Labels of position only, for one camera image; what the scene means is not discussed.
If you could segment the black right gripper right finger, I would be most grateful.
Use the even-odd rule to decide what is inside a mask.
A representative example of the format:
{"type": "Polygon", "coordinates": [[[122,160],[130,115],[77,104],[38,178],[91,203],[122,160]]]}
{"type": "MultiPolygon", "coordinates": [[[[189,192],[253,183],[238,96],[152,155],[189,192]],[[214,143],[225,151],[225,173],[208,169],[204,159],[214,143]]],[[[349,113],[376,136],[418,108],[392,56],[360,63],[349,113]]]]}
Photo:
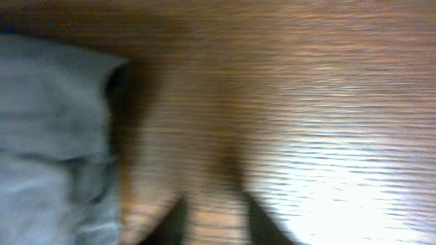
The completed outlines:
{"type": "Polygon", "coordinates": [[[294,245],[250,194],[244,192],[248,204],[249,232],[253,245],[294,245]]]}

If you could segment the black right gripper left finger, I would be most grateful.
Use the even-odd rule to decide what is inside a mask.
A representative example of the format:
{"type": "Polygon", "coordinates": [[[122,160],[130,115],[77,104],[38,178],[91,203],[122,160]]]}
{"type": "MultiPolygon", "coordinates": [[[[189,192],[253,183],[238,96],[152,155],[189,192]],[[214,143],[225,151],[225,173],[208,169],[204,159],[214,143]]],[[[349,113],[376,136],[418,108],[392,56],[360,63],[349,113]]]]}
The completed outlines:
{"type": "Polygon", "coordinates": [[[187,202],[181,197],[139,245],[182,245],[186,223],[187,202]]]}

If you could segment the grey cargo shorts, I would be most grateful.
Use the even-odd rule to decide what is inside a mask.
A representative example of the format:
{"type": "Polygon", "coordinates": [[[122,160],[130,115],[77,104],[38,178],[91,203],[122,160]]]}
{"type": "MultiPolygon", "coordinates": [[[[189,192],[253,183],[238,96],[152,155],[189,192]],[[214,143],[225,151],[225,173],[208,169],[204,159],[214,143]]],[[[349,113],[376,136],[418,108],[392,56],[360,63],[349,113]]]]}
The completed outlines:
{"type": "Polygon", "coordinates": [[[107,83],[126,59],[1,35],[1,243],[118,244],[107,83]]]}

